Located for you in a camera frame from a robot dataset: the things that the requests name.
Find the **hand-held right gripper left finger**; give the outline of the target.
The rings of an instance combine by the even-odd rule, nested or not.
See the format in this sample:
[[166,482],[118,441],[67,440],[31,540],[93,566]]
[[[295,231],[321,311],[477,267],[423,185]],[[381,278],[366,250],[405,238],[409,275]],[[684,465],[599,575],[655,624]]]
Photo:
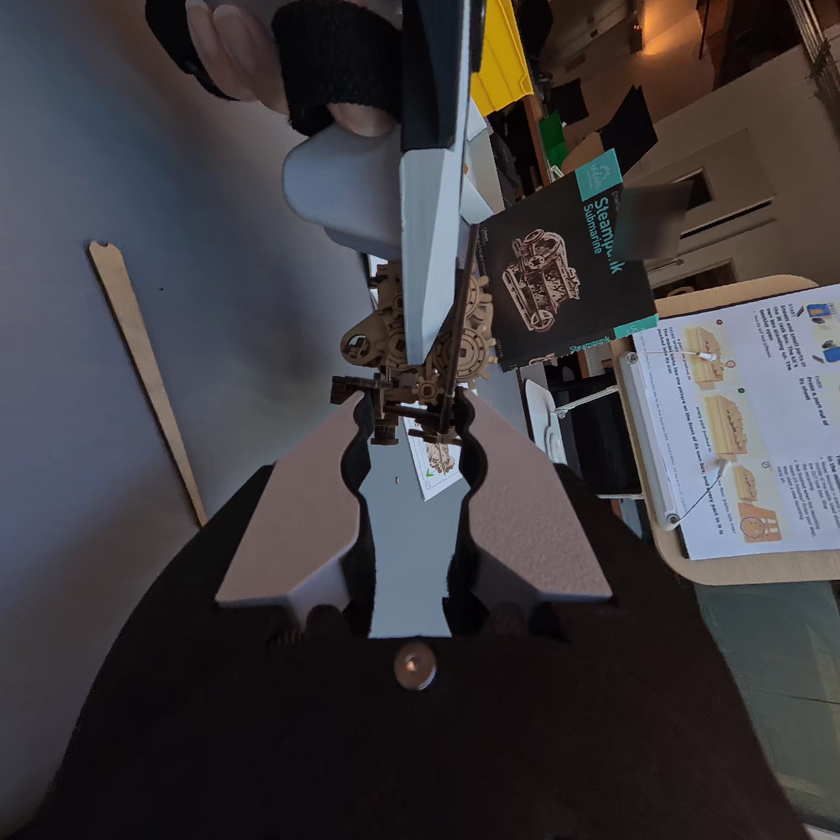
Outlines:
[[375,547],[361,487],[373,432],[371,395],[356,392],[276,461],[216,604],[279,606],[300,628],[331,606],[353,633],[370,632]]

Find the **black model kit box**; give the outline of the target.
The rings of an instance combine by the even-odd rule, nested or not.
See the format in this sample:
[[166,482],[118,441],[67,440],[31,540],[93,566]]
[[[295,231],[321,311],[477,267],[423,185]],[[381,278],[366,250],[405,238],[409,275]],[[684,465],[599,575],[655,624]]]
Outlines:
[[644,263],[616,254],[623,175],[609,150],[478,228],[504,372],[658,324]]

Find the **thin wooden stick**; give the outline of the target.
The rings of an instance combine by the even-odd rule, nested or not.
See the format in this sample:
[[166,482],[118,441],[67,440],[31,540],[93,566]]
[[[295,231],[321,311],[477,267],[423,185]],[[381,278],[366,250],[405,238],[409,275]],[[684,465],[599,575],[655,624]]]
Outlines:
[[154,415],[165,447],[181,478],[196,522],[199,527],[203,527],[207,523],[203,500],[171,401],[165,390],[161,369],[122,251],[110,243],[91,241],[87,246],[87,254],[108,301],[113,319],[120,331],[123,344]]

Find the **white flat base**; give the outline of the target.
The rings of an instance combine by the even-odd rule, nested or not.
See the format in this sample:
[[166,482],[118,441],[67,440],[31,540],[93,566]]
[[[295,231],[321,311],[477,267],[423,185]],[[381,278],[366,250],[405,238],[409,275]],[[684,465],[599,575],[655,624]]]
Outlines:
[[555,465],[566,465],[568,459],[552,394],[534,380],[524,382],[524,394],[534,444]]

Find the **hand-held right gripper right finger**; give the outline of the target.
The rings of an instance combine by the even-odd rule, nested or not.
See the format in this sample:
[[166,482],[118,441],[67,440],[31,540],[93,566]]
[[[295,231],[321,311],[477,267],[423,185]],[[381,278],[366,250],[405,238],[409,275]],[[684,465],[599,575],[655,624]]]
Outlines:
[[544,605],[613,598],[550,457],[473,392],[455,399],[462,500],[447,572],[452,634],[477,634],[499,606],[528,623]]

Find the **yellow plastic bin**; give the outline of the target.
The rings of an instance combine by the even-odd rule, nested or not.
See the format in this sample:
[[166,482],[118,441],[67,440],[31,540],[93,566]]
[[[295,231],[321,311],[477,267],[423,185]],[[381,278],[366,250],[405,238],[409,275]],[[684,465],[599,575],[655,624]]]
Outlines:
[[533,94],[532,78],[511,1],[479,2],[478,70],[471,74],[470,96],[482,118]]

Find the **person's left hand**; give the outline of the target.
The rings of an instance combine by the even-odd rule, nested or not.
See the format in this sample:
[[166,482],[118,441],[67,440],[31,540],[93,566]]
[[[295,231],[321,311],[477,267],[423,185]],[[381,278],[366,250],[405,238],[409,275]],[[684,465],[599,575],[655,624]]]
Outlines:
[[369,2],[185,2],[187,36],[213,86],[308,137],[397,125],[402,36]]

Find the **wooden gear model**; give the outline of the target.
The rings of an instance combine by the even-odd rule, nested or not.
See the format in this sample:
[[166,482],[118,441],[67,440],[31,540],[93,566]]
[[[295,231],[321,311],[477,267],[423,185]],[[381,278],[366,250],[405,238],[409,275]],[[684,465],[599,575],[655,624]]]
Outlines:
[[[330,403],[341,405],[356,392],[366,393],[373,407],[373,445],[395,445],[396,426],[401,418],[417,421],[422,431],[413,434],[428,443],[460,445],[455,425],[456,396],[451,426],[445,436],[437,434],[454,305],[425,362],[410,365],[404,333],[402,264],[388,261],[379,266],[371,283],[377,293],[375,308],[370,316],[345,333],[340,351],[346,362],[371,369],[373,373],[334,376]],[[499,362],[495,351],[497,342],[491,333],[493,304],[489,285],[487,276],[472,274],[456,389],[473,388],[479,378],[488,379],[490,367]]]

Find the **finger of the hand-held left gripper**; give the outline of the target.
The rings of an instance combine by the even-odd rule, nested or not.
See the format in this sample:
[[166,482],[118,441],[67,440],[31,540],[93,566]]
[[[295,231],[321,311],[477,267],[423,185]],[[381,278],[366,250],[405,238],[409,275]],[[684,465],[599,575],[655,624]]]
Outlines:
[[455,295],[470,100],[458,105],[455,141],[411,150],[400,162],[406,357],[425,362]]
[[402,250],[402,224],[396,219],[393,224],[359,229],[326,223],[324,232],[337,245],[366,255],[400,255]]

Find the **green plastic bin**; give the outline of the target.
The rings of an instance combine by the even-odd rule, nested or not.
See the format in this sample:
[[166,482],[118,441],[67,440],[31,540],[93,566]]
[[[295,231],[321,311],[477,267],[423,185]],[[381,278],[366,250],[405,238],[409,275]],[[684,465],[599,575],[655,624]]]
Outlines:
[[560,114],[554,110],[541,120],[539,131],[549,167],[560,169],[569,154]]

